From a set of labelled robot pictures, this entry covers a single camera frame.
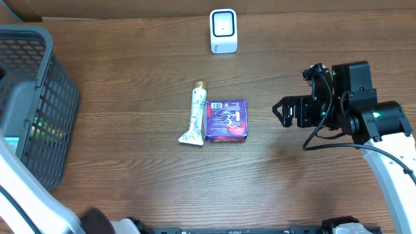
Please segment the purple Carefree pad pack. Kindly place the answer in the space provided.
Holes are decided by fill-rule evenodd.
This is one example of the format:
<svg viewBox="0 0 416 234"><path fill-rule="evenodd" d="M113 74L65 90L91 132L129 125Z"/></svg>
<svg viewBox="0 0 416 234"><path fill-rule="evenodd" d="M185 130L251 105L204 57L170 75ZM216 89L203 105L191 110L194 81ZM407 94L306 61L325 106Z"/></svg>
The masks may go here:
<svg viewBox="0 0 416 234"><path fill-rule="evenodd" d="M204 139L209 142L242 142L248 137L246 100L207 101L203 112Z"/></svg>

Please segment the white bamboo print tube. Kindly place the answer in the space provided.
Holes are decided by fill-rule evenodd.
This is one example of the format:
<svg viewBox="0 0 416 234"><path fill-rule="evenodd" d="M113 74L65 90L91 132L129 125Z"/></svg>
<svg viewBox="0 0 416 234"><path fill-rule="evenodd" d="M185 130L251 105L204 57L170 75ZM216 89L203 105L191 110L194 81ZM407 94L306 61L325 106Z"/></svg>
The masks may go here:
<svg viewBox="0 0 416 234"><path fill-rule="evenodd" d="M207 98L207 84L196 81L191 93L191 107L188 130L183 133L178 142L182 144L203 145L202 120L203 108Z"/></svg>

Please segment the green yellow snack packet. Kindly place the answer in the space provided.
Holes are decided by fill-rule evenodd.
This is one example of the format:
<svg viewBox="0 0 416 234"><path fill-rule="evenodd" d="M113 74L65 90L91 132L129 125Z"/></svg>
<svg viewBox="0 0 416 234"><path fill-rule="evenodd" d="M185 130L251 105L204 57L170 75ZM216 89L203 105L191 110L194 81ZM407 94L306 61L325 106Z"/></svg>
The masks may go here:
<svg viewBox="0 0 416 234"><path fill-rule="evenodd" d="M52 123L43 121L38 123L34 122L31 127L30 137L46 142L58 142L64 138L64 131Z"/></svg>

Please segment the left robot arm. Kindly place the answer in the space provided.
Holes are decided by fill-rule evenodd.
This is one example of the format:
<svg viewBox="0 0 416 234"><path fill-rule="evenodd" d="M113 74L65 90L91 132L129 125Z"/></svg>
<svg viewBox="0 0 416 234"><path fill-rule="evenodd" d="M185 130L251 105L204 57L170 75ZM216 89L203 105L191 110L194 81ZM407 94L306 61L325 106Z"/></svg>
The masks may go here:
<svg viewBox="0 0 416 234"><path fill-rule="evenodd" d="M153 232L139 219L109 220L97 208L77 216L39 183L4 136L1 136L1 218L14 233Z"/></svg>

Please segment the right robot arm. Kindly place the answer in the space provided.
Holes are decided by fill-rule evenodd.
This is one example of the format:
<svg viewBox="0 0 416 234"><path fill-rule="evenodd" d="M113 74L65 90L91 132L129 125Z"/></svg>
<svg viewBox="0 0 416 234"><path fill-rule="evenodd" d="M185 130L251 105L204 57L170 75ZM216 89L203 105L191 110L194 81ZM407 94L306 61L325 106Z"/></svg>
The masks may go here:
<svg viewBox="0 0 416 234"><path fill-rule="evenodd" d="M367 61L302 72L308 96L286 96L272 112L284 127L312 127L302 148L359 149L382 190L397 233L415 232L415 139L396 101L379 102Z"/></svg>

